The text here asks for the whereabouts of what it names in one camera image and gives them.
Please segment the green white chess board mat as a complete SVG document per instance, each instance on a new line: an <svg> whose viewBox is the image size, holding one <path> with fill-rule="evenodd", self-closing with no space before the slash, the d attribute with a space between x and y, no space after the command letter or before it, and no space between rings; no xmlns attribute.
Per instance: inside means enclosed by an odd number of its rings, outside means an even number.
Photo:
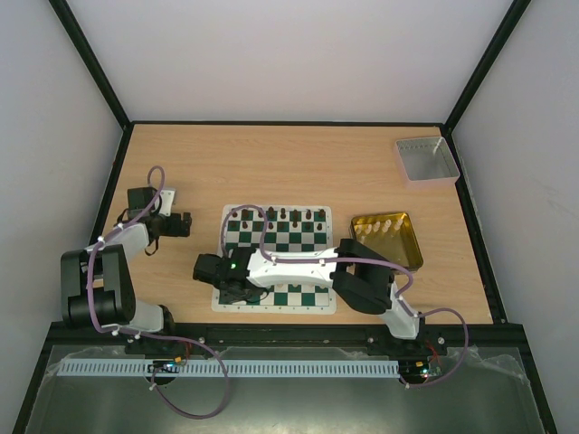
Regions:
<svg viewBox="0 0 579 434"><path fill-rule="evenodd" d="M314 205L264 205L266 213L272 206L275 217L270 220L264 239L267 250L280 252L311 252L325 250L334 245L332 213L327 206ZM227 224L223 239L227 250L235 247L259 246L264 218L252 208L237 212L234 204L223 207L222 221ZM286 209L281 219L280 209ZM284 315L333 315L337 310L337 296L332 289L314 284L275 284L267 289L267 297L254 303L224 304L219 291L212 294L212 310L217 313L252 313Z"/></svg>

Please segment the gold tin tray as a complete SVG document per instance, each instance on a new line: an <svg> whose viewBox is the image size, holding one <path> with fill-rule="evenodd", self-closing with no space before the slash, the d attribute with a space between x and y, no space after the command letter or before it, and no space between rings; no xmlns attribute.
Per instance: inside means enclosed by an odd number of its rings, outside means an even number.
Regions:
<svg viewBox="0 0 579 434"><path fill-rule="evenodd" d="M407 212L361 215L350 222L350 233L367 248L408 269L417 271L423 257Z"/></svg>

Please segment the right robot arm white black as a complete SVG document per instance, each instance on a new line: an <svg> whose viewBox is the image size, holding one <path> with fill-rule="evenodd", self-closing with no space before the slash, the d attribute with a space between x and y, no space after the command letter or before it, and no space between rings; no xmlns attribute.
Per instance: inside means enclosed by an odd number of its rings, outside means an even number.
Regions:
<svg viewBox="0 0 579 434"><path fill-rule="evenodd" d="M353 310L381 318L396 347L414 354L426 343L419 313L403 300L394 273L413 274L354 239L336 247L307 252L279 252L264 247L235 247L228 253L201 254L193 279L211 285L232 301L257 297L279 284L331 288Z"/></svg>

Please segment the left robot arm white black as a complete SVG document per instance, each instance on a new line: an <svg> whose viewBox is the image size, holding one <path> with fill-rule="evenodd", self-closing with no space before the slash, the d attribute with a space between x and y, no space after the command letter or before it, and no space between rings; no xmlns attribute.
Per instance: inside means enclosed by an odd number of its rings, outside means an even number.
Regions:
<svg viewBox="0 0 579 434"><path fill-rule="evenodd" d="M169 309L151 305L135 295L128 262L143 252L156 253L162 237L190 235L189 212L173 212L176 189L152 186L128 190L128 207L117 218L110 234L97 250L92 245L61 257L62 319L69 328L99 326L117 335L126 329L140 333L173 333Z"/></svg>

